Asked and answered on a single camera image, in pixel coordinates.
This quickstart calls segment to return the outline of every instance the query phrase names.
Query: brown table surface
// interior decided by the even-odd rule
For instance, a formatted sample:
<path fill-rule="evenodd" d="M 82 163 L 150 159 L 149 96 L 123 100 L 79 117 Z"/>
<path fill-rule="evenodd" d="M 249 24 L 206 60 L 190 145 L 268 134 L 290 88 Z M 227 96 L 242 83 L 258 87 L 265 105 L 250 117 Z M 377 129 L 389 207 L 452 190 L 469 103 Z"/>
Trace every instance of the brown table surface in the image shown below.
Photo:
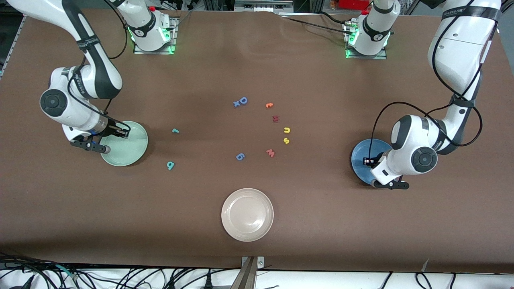
<path fill-rule="evenodd" d="M 117 54 L 124 35 L 113 12 L 85 13 Z M 130 44 L 114 60 L 123 90 L 109 115 L 140 122 L 149 147 L 134 165 L 113 167 L 70 146 L 41 112 L 51 71 L 82 55 L 67 32 L 28 19 L 0 82 L 0 248 L 75 263 L 236 267 L 241 256 L 261 255 L 270 269 L 417 271 L 429 259 L 430 271 L 512 272 L 514 89 L 497 35 L 475 144 L 406 176 L 407 191 L 365 186 L 350 166 L 353 146 L 389 102 L 448 103 L 426 55 L 438 24 L 399 17 L 388 59 L 357 60 L 345 58 L 337 32 L 272 13 L 193 12 L 175 55 L 134 55 Z M 248 104 L 235 109 L 243 96 Z M 409 113 L 391 107 L 377 137 L 388 140 Z M 467 139 L 477 123 L 472 115 Z M 275 212 L 269 233 L 252 243 L 231 238 L 220 218 L 226 197 L 246 187 L 262 190 Z"/>

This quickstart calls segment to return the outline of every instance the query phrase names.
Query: light green plate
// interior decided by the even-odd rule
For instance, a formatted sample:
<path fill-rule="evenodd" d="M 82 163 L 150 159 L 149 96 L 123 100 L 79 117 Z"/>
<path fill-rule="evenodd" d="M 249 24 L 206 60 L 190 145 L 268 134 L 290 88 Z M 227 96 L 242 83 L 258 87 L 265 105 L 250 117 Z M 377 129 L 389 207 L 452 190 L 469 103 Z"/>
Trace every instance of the light green plate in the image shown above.
<path fill-rule="evenodd" d="M 108 154 L 101 154 L 104 161 L 115 167 L 124 167 L 139 160 L 148 147 L 148 134 L 144 127 L 137 122 L 124 121 L 131 130 L 128 138 L 109 135 L 103 137 L 100 144 L 109 146 L 111 151 Z"/>

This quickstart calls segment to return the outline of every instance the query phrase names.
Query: white plate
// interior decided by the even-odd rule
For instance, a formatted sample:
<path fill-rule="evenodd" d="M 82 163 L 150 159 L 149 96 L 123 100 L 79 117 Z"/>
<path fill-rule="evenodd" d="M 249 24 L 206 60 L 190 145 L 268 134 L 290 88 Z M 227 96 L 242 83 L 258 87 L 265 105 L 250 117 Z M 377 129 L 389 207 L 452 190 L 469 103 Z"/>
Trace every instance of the white plate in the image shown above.
<path fill-rule="evenodd" d="M 239 189 L 225 200 L 222 209 L 223 227 L 234 239 L 253 242 L 269 231 L 273 223 L 273 205 L 261 191 Z"/>
<path fill-rule="evenodd" d="M 100 140 L 102 145 L 111 148 L 108 154 L 101 154 L 102 158 L 115 167 L 124 167 L 135 163 L 143 156 L 148 147 L 148 134 L 142 125 L 133 121 L 124 121 L 123 123 L 131 128 L 128 138 L 109 135 Z"/>

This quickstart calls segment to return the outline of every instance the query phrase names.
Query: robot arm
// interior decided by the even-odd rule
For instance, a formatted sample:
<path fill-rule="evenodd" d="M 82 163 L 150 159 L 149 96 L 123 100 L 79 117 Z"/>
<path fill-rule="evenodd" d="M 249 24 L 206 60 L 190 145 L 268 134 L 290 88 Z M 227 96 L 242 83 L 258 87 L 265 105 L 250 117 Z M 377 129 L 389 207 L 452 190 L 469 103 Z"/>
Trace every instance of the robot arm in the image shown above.
<path fill-rule="evenodd" d="M 366 56 L 379 53 L 391 35 L 400 8 L 398 0 L 374 0 L 370 13 L 357 18 L 358 30 L 349 44 Z"/>
<path fill-rule="evenodd" d="M 97 113 L 100 112 L 99 109 L 89 103 L 92 98 L 115 98 L 122 88 L 122 81 L 82 11 L 72 0 L 8 2 L 29 17 L 55 24 L 68 31 L 89 62 L 88 65 L 81 66 L 80 70 L 73 66 L 56 68 L 52 72 L 49 88 L 40 99 L 43 112 L 62 124 L 69 141 L 98 134 L 126 137 L 128 131 L 116 127 L 105 116 Z"/>
<path fill-rule="evenodd" d="M 393 149 L 384 152 L 371 170 L 380 184 L 387 185 L 401 175 L 429 172 L 437 164 L 438 154 L 449 154 L 457 149 L 455 143 L 462 142 L 482 80 L 480 67 L 500 16 L 500 5 L 500 0 L 446 1 L 428 59 L 440 79 L 454 92 L 450 106 L 442 120 L 407 115 L 394 124 Z"/>
<path fill-rule="evenodd" d="M 145 51 L 155 51 L 171 38 L 163 31 L 170 27 L 170 17 L 150 10 L 144 0 L 109 0 L 127 22 L 134 42 Z"/>

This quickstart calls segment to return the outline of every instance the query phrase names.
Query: blue plate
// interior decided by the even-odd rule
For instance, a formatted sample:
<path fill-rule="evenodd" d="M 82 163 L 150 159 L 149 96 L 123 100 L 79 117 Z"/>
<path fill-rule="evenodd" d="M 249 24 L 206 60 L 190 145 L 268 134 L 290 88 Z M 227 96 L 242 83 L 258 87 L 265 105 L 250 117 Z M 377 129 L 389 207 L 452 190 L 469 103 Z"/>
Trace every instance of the blue plate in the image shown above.
<path fill-rule="evenodd" d="M 371 167 L 365 166 L 362 163 L 362 159 L 368 157 L 370 142 L 370 138 L 365 139 L 358 143 L 352 151 L 352 168 L 357 177 L 368 185 L 371 185 L 371 181 L 375 177 L 371 174 Z M 371 157 L 376 157 L 379 153 L 390 149 L 392 149 L 392 147 L 387 142 L 374 138 L 371 146 Z"/>

